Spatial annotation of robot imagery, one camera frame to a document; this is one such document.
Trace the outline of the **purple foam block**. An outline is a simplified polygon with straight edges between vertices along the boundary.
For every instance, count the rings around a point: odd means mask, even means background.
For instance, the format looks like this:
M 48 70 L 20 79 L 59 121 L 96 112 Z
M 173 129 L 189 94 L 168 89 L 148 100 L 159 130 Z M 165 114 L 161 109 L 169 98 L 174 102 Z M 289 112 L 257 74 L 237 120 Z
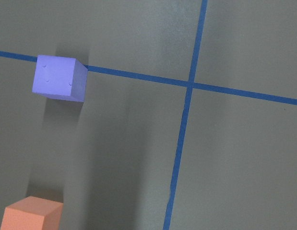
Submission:
M 84 102 L 88 68 L 75 58 L 37 56 L 32 92 L 49 99 Z

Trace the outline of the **orange foam block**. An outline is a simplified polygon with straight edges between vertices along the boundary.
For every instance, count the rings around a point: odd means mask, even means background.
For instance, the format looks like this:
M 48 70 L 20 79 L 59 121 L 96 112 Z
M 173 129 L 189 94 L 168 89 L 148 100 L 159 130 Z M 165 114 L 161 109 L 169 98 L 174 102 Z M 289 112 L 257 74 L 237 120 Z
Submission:
M 57 230 L 63 203 L 29 196 L 7 206 L 1 230 Z

